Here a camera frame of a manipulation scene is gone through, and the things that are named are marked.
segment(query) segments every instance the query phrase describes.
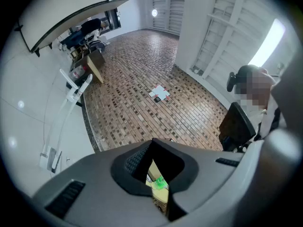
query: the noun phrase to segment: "white paper on floor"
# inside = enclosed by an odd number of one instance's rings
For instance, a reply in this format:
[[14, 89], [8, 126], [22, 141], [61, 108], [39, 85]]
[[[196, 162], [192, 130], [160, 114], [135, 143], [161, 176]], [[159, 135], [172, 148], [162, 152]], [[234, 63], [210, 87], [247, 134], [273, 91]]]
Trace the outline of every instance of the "white paper on floor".
[[166, 89], [160, 85], [156, 86], [156, 88], [154, 88], [149, 95], [151, 97], [153, 96], [157, 96], [160, 100], [163, 100], [165, 98], [167, 98], [170, 93], [168, 91], [166, 91]]

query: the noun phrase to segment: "brown tiled floor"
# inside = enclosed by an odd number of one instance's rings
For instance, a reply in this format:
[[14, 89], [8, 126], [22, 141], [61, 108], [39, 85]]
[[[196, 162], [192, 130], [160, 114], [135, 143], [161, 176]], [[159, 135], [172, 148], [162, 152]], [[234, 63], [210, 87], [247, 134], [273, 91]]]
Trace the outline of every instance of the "brown tiled floor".
[[[222, 150], [218, 127], [227, 110], [174, 66], [177, 47], [177, 38], [151, 30], [121, 35], [106, 47], [105, 82], [84, 94], [101, 150], [153, 137]], [[157, 85], [169, 91], [168, 100], [156, 103], [148, 95]]]

